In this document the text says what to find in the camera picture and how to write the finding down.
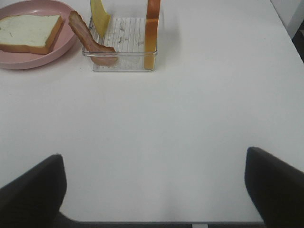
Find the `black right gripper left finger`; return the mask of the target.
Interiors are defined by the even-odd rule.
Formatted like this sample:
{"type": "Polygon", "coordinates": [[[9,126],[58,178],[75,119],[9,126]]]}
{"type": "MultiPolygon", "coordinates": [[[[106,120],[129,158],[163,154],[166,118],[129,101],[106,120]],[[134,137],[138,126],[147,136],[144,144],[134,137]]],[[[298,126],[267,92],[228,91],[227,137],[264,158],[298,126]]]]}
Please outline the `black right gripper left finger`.
{"type": "Polygon", "coordinates": [[[0,226],[79,228],[59,211],[66,190],[63,158],[51,155],[0,189],[0,226]]]}

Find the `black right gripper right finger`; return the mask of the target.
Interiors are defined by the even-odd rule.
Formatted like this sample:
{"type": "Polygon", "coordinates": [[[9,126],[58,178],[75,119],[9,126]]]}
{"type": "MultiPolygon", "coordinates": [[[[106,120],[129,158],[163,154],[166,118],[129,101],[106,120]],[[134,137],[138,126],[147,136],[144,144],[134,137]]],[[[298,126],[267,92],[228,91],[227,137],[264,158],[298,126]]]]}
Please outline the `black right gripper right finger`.
{"type": "Polygon", "coordinates": [[[244,181],[266,227],[304,226],[303,172],[258,147],[249,147],[244,181]]]}

